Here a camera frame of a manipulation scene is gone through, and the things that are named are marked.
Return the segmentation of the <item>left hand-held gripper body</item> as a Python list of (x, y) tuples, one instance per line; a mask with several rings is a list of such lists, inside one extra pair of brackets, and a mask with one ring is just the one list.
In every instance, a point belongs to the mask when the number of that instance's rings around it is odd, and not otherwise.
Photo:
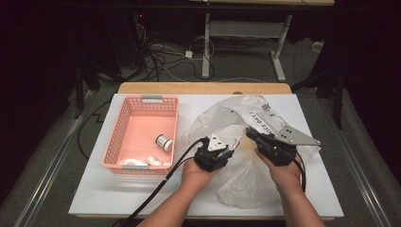
[(197, 148), (194, 161), (200, 169), (213, 172), (227, 164), (227, 152), (228, 146), (212, 133), (209, 137), (206, 137), (202, 145)]

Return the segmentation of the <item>white tube in basket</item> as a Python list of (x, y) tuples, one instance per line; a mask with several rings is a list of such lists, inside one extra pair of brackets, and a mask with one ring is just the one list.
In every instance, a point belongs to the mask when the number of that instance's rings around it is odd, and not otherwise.
[(137, 159), (124, 159), (120, 160), (119, 164), (122, 166), (148, 166), (147, 163), (144, 163)]

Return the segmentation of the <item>white table board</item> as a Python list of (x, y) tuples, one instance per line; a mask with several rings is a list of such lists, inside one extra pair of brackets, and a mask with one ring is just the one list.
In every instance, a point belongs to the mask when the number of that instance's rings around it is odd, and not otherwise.
[[(110, 109), (97, 137), (88, 164), (81, 177), (78, 190), (69, 209), (70, 215), (80, 218), (124, 218), (130, 215), (150, 195), (163, 175), (135, 176), (114, 174), (101, 164), (106, 151), (106, 139), (112, 133), (123, 98), (129, 94), (114, 95)], [(274, 110), (288, 120), (290, 126), (311, 134), (296, 95), (262, 95)], [(183, 133), (196, 116), (212, 104), (228, 97), (240, 95), (178, 95), (180, 98), (178, 133)], [(138, 215), (148, 215), (178, 187), (181, 171), (177, 170), (161, 192)], [(260, 208), (239, 209), (218, 202), (212, 182), (194, 199), (187, 218), (192, 219), (275, 219), (282, 218), (279, 201), (263, 204)], [(321, 218), (332, 220), (344, 216), (339, 199), (320, 154), (306, 161), (306, 196)]]

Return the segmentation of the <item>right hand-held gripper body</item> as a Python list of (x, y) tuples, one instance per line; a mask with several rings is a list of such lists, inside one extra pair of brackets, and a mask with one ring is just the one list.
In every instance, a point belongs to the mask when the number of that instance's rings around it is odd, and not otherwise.
[(309, 158), (320, 149), (320, 144), (319, 140), (291, 126), (284, 126), (277, 133), (261, 133), (256, 143), (258, 150), (275, 166), (288, 166), (299, 152)]

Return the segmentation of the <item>clear smiley plastic bag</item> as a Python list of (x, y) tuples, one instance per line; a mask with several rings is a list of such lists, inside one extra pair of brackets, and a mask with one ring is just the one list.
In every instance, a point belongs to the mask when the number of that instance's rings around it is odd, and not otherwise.
[[(270, 134), (277, 133), (284, 126), (289, 124), (264, 97), (233, 96), (216, 103), (198, 116), (184, 132), (183, 138), (185, 142), (191, 143), (214, 133), (226, 145), (232, 145), (235, 140), (240, 141), (233, 157), (219, 170), (216, 195), (223, 204), (254, 209), (277, 200), (278, 194), (273, 180), (268, 176), (268, 170), (253, 153), (257, 145), (246, 135), (246, 129), (252, 127), (261, 133)], [(297, 155), (303, 161), (314, 156), (307, 158), (301, 152)]]

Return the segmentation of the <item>metal floor rail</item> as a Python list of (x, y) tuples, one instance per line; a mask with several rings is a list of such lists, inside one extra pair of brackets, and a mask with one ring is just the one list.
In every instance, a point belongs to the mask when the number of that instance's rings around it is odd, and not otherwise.
[(375, 226), (392, 227), (391, 222), (379, 201), (379, 197), (373, 189), (372, 184), (368, 181), (368, 178), (366, 177), (359, 161), (357, 160), (357, 156), (352, 151), (352, 148), (343, 131), (340, 130), (335, 123), (329, 102), (325, 99), (320, 99), (319, 102), (323, 108), (324, 114), (328, 118), (331, 128), (340, 140), (341, 152), (344, 156), (345, 163), (350, 168), (350, 172), (358, 187), (359, 193), (363, 198), (365, 205), (369, 209), (369, 212), (375, 222)]
[(48, 192), (58, 176), (65, 157), (67, 156), (68, 148), (70, 147), (78, 128), (82, 125), (84, 115), (87, 114), (90, 106), (94, 103), (96, 95), (97, 91), (88, 91), (84, 96), (83, 103), (87, 104), (87, 107), (83, 107), (81, 109), (80, 113), (72, 120), (71, 125), (67, 128), (66, 134), (61, 140), (56, 153), (49, 161), (43, 176), (40, 178), (14, 227), (31, 227), (44, 203), (44, 200), (46, 199)]

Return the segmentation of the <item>black stand leg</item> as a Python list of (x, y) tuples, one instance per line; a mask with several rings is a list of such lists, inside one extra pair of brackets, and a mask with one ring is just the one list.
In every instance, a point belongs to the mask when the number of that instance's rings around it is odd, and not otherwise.
[(341, 109), (342, 109), (342, 90), (344, 83), (344, 74), (342, 71), (338, 72), (337, 75), (337, 86), (335, 89), (335, 100), (334, 100), (334, 110), (333, 110), (333, 119), (335, 124), (339, 130), (342, 129), (341, 125)]
[(78, 119), (81, 116), (81, 112), (84, 106), (84, 96), (83, 96), (83, 78), (81, 73), (82, 65), (79, 64), (75, 70), (75, 79), (76, 79), (76, 102), (77, 109), (75, 113), (75, 118)]

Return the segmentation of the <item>wooden table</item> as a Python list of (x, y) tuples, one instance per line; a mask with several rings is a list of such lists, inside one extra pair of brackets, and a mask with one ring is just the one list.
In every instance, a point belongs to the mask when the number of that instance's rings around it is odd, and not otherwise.
[(184, 94), (184, 95), (288, 95), (285, 83), (249, 82), (124, 82), (119, 94)]

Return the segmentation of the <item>pink perforated plastic basket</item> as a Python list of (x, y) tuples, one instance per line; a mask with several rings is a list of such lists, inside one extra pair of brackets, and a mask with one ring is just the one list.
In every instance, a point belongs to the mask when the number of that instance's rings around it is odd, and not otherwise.
[[(101, 164), (118, 174), (167, 174), (174, 161), (179, 105), (177, 96), (125, 96)], [(155, 143), (159, 134), (172, 140), (171, 151), (164, 151)], [(149, 156), (171, 165), (119, 164), (124, 159), (137, 159), (145, 163)]]

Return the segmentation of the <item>person's right hand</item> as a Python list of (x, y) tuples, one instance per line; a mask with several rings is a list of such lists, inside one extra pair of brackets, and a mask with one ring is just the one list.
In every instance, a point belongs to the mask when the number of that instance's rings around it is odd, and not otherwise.
[(301, 172), (294, 163), (288, 166), (275, 166), (257, 148), (254, 150), (257, 156), (268, 166), (270, 175), (275, 182), (276, 188), (281, 197), (303, 196), (301, 187)]

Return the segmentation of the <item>person's left hand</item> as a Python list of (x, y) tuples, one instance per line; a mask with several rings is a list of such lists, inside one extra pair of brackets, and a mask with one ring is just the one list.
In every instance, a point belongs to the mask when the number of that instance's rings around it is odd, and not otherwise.
[(201, 169), (193, 159), (187, 160), (183, 165), (182, 188), (186, 191), (199, 193), (208, 186), (218, 169), (212, 172)]

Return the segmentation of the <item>white metal desk frame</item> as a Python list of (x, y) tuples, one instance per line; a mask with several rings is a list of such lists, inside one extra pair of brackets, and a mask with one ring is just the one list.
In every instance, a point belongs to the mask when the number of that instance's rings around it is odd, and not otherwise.
[[(252, 7), (332, 7), (335, 0), (191, 0), (193, 2), (202, 2), (205, 6), (223, 6), (240, 5), (241, 7), (250, 5)], [(292, 15), (286, 14), (282, 22), (238, 22), (228, 20), (212, 20), (209, 12), (205, 14), (204, 39), (202, 53), (202, 71), (203, 79), (211, 78), (211, 57), (214, 54), (215, 46), (210, 40), (214, 37), (242, 37), (242, 38), (277, 38), (278, 45), (274, 51), (270, 52), (270, 58), (279, 81), (286, 80), (281, 62), (280, 54), (287, 37)]]

